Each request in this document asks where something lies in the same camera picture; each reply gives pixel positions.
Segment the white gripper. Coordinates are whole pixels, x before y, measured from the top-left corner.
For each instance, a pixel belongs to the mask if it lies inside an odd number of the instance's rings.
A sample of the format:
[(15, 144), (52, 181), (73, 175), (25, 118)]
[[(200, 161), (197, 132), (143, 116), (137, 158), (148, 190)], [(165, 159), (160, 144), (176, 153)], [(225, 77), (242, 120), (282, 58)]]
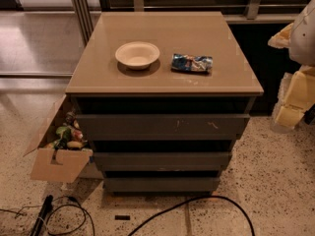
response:
[[(274, 48), (289, 48), (293, 24), (289, 24), (273, 35), (268, 45)], [(284, 96), (284, 105), (279, 110), (275, 122), (284, 127), (295, 127), (304, 113), (315, 104), (315, 67), (301, 66), (291, 78)]]

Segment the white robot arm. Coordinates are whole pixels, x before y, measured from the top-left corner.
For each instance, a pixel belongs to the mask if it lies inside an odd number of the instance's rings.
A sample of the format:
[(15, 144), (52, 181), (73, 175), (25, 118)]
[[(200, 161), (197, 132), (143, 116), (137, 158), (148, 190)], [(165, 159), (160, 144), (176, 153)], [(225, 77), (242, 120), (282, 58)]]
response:
[(293, 75), (283, 76), (272, 114), (273, 129), (284, 133), (293, 130), (315, 104), (315, 0), (272, 36), (268, 45), (287, 48), (289, 58), (301, 65)]

